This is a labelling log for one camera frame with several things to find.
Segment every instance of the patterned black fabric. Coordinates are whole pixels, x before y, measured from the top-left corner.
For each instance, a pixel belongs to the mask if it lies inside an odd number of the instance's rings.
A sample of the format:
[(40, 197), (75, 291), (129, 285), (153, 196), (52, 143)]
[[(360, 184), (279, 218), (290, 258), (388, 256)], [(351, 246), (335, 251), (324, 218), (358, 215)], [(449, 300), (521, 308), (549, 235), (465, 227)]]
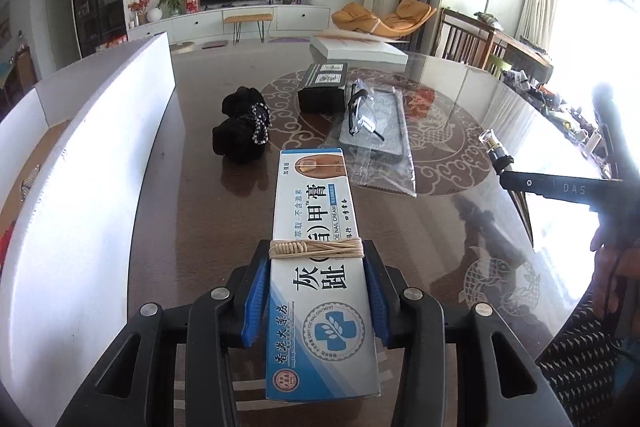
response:
[(576, 306), (536, 363), (575, 427), (587, 426), (613, 403), (616, 352), (593, 313), (591, 291)]

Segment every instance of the purple mat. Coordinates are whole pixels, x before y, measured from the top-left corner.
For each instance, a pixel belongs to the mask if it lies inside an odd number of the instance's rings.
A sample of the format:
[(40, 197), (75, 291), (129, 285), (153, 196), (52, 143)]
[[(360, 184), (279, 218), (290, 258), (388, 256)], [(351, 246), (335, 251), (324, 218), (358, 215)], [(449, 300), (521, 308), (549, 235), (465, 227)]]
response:
[(306, 37), (276, 37), (269, 39), (269, 44), (273, 44), (274, 42), (309, 42), (309, 39)]

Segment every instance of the clear plastic packaging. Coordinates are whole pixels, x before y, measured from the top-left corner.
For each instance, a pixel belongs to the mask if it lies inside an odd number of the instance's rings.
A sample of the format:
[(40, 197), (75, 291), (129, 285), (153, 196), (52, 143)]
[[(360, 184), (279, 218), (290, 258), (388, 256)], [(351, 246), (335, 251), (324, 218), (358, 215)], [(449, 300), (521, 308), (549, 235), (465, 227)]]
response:
[(334, 118), (325, 146), (342, 149), (351, 183), (415, 197), (402, 92), (357, 79), (347, 93), (350, 103)]

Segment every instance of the white tv cabinet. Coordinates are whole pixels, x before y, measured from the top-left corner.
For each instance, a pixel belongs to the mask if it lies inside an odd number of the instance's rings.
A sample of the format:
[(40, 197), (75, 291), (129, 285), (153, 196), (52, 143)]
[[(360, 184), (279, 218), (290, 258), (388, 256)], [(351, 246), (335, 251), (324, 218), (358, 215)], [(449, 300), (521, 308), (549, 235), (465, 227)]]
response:
[[(237, 6), (201, 11), (187, 15), (177, 15), (154, 23), (147, 23), (127, 30), (129, 40), (149, 37), (167, 32), (169, 42), (193, 41), (203, 44), (207, 41), (233, 39), (234, 25), (223, 23), (234, 15), (271, 13), (273, 21), (264, 25), (267, 38), (309, 36), (329, 26), (328, 6), (307, 4), (264, 4), (258, 6)], [(241, 39), (258, 39), (255, 23), (242, 26)]]

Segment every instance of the metal screw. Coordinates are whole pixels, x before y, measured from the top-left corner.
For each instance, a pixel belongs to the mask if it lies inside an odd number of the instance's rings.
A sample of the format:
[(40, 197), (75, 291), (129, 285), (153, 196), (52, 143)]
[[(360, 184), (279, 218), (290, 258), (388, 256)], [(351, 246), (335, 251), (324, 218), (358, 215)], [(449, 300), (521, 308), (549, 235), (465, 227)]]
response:
[(229, 295), (231, 295), (231, 292), (228, 290), (228, 288), (225, 288), (224, 286), (220, 286), (219, 288), (214, 288), (211, 291), (211, 298), (215, 299), (216, 301), (223, 301)]
[(156, 313), (158, 313), (158, 305), (153, 304), (153, 302), (149, 302), (140, 308), (140, 315), (144, 315), (145, 317), (150, 317)]
[(420, 290), (420, 288), (409, 287), (404, 289), (402, 295), (404, 295), (410, 301), (419, 301), (420, 299), (422, 299), (422, 296), (424, 294), (422, 293), (422, 290)]
[(494, 312), (494, 309), (489, 304), (481, 302), (476, 304), (476, 313), (482, 315), (482, 317), (488, 317)]

